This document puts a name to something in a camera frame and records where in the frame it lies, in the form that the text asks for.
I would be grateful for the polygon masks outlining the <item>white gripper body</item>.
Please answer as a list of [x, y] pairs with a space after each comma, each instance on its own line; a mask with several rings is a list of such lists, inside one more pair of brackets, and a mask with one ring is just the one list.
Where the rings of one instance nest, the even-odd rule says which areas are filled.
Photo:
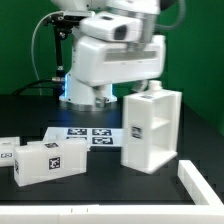
[[155, 35], [143, 51], [128, 51], [126, 43], [84, 36], [76, 48], [75, 76], [96, 87], [158, 78], [165, 63], [165, 37]]

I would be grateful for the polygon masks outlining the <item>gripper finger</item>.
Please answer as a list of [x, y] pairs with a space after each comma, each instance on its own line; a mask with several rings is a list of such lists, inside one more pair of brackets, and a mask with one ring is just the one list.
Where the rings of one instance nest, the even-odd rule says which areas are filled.
[[95, 94], [95, 105], [98, 108], [105, 107], [106, 98], [103, 96], [103, 90], [104, 90], [103, 86], [96, 86], [93, 88]]
[[133, 86], [133, 91], [134, 92], [142, 92], [147, 88], [147, 86], [148, 86], [147, 80], [136, 81]]

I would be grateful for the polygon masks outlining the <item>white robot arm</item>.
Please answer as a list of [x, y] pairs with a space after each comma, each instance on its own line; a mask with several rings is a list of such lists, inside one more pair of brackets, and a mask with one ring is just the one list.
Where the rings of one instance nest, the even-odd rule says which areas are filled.
[[117, 101], [114, 84], [161, 76], [164, 31], [184, 20], [186, 0], [51, 0], [72, 21], [72, 65], [60, 103], [79, 111], [106, 109]]

